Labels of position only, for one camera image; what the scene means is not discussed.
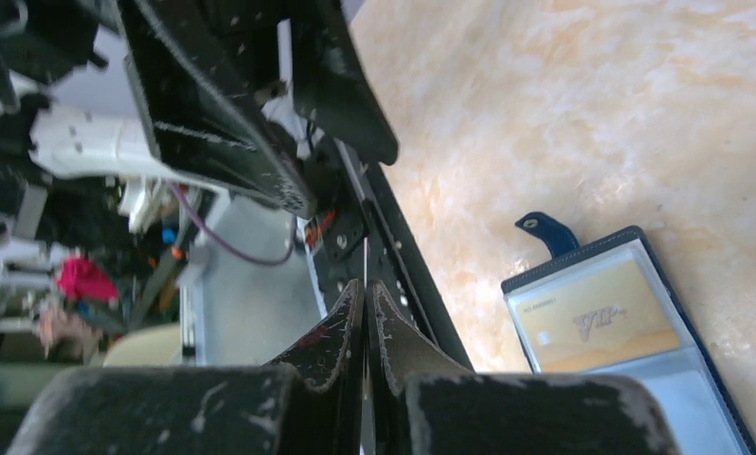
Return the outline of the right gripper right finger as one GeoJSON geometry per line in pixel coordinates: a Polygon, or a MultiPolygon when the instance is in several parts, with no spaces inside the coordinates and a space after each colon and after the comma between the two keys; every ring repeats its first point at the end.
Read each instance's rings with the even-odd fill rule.
{"type": "Polygon", "coordinates": [[[473,373],[366,289],[380,454],[676,454],[657,400],[614,374],[473,373]]]}

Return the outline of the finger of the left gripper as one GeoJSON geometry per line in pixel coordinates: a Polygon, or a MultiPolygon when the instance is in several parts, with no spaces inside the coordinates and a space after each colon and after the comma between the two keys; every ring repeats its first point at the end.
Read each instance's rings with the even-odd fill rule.
{"type": "Polygon", "coordinates": [[[169,169],[308,219],[297,145],[195,1],[119,1],[128,77],[151,150],[169,169]]]}
{"type": "Polygon", "coordinates": [[[399,142],[371,90],[339,1],[289,1],[296,112],[351,146],[363,162],[392,165],[399,142]]]}

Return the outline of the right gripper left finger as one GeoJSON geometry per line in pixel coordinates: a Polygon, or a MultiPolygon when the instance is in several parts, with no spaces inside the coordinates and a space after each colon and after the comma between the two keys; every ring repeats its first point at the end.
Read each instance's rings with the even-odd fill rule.
{"type": "Polygon", "coordinates": [[[83,367],[58,374],[12,454],[355,454],[364,285],[259,367],[83,367]]]}

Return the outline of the navy blue card holder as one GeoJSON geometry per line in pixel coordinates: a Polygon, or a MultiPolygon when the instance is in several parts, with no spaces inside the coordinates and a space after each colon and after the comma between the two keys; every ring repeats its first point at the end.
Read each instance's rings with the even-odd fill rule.
{"type": "Polygon", "coordinates": [[[756,442],[644,231],[581,245],[535,211],[516,222],[550,259],[501,284],[535,373],[616,373],[665,412],[684,454],[755,454],[756,442]]]}

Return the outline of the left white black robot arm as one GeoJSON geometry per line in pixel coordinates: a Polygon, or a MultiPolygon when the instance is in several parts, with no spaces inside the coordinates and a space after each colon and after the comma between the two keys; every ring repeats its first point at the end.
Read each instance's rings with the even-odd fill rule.
{"type": "Polygon", "coordinates": [[[125,178],[133,227],[161,181],[314,215],[323,190],[298,141],[264,111],[282,97],[309,132],[353,146],[364,162],[396,161],[397,138],[338,1],[0,1],[0,168],[28,181],[125,178]],[[101,29],[126,45],[135,118],[50,95],[73,70],[106,67],[101,29]]]}

